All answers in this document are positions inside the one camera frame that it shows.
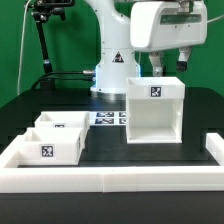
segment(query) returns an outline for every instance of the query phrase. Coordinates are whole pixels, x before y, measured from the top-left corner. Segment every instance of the black cable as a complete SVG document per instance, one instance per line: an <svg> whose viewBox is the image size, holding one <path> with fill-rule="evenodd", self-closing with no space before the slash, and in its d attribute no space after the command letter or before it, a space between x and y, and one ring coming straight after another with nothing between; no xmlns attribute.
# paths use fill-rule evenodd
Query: black cable
<svg viewBox="0 0 224 224"><path fill-rule="evenodd" d="M48 79L52 79L52 80L64 80L64 81L87 81L87 82L94 82L94 78L93 77L86 77L86 78L80 78L80 79L72 79L72 78L57 78L57 77L44 77L44 78L39 78L31 87L31 90L35 90L37 85L43 81L43 80L48 80Z"/></svg>
<svg viewBox="0 0 224 224"><path fill-rule="evenodd" d="M82 75L82 74L83 74L83 72L80 72L80 71L67 71L67 72L57 71L57 72L45 73L40 78L49 77L49 76L52 76L52 75Z"/></svg>

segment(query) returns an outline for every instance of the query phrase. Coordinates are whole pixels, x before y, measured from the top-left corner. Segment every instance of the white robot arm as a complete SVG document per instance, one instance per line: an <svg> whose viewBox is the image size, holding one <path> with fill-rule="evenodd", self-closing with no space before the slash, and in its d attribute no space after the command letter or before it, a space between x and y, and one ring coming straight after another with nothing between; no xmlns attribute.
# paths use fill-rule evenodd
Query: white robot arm
<svg viewBox="0 0 224 224"><path fill-rule="evenodd" d="M131 13L131 44L136 51L150 52L154 75L161 74L160 51L179 48L177 69L184 71L191 47L207 36L207 10L203 1L138 0Z"/></svg>
<svg viewBox="0 0 224 224"><path fill-rule="evenodd" d="M93 96L125 99L126 78L138 77L140 67L130 43L130 18L117 12L116 2L130 0L85 0L95 12L101 34L101 60L96 66Z"/></svg>

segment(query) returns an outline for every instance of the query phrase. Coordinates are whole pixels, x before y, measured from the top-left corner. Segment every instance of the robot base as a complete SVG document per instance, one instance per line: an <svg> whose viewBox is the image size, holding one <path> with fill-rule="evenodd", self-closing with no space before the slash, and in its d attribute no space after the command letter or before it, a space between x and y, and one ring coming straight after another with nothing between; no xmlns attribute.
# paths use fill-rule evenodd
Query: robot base
<svg viewBox="0 0 224 224"><path fill-rule="evenodd" d="M102 89L97 90L95 86L90 88L91 97L99 98L109 101L116 100L125 100L126 99L126 90L121 91L120 93L111 93L103 91Z"/></svg>

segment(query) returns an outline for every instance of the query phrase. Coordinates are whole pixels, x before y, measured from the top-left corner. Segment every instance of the black table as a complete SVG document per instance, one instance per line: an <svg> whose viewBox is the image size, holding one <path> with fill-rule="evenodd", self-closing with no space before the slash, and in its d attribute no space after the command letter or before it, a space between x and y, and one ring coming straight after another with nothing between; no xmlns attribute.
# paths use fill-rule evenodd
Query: black table
<svg viewBox="0 0 224 224"><path fill-rule="evenodd" d="M26 91L0 109L0 151L41 111L124 111L87 89ZM183 144L127 145L124 127L91 127L79 167L217 165L205 136L224 137L224 98L187 88ZM0 194L0 223L224 223L224 192Z"/></svg>

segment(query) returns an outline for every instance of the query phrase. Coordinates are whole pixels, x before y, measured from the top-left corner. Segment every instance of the green wall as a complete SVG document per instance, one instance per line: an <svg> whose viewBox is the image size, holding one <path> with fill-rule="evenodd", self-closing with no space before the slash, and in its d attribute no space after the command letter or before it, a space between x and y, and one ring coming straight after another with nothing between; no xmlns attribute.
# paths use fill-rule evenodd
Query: green wall
<svg viewBox="0 0 224 224"><path fill-rule="evenodd" d="M207 0L209 19L224 14L223 0ZM24 1L11 0L1 3L0 31L0 106L16 96L19 51L24 12ZM120 3L116 8L129 15L132 4ZM27 16L24 64L21 90L28 90L32 83L43 74L42 57L35 22ZM66 9L67 20L61 22L52 16L44 24L49 55L54 70L94 69L100 60L99 26L92 9L84 0ZM224 20L210 24L206 43L193 48L189 70L177 73L175 63L178 50L165 52L164 61L168 76L177 76L187 86L207 87L224 96ZM151 76L151 65L147 54L141 60L144 76ZM57 82L59 88L89 87L91 83Z"/></svg>

